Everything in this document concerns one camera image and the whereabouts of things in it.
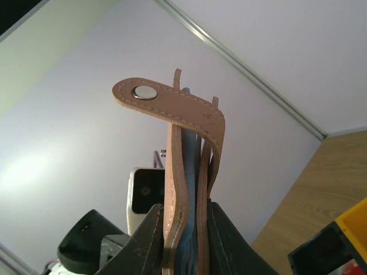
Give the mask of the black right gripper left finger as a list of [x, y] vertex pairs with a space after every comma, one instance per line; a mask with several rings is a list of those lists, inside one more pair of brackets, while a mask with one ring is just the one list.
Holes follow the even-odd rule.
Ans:
[[161, 274], [163, 206], [154, 205], [132, 236], [107, 235], [102, 239], [99, 275]]

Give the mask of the yellow bin with white cards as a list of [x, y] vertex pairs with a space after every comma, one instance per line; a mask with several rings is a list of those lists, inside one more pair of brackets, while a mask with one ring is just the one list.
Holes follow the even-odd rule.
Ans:
[[344, 212], [335, 221], [362, 261], [366, 263], [366, 198]]

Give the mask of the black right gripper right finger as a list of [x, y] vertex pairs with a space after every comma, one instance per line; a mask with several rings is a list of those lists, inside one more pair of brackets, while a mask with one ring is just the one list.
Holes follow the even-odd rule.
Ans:
[[246, 242], [218, 203], [208, 200], [207, 214], [210, 274], [277, 274]]

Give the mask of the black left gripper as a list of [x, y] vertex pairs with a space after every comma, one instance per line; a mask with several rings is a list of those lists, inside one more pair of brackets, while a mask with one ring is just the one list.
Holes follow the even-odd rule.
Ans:
[[76, 274], [95, 274], [114, 254], [102, 256], [103, 242], [116, 237], [122, 247], [130, 236], [98, 211], [87, 212], [60, 242], [57, 256], [64, 268]]

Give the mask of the black bin with red cards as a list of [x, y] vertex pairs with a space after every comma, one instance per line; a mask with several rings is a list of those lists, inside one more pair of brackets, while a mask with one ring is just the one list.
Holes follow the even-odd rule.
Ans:
[[329, 274], [354, 259], [363, 274], [366, 263], [335, 221], [288, 254], [293, 274]]

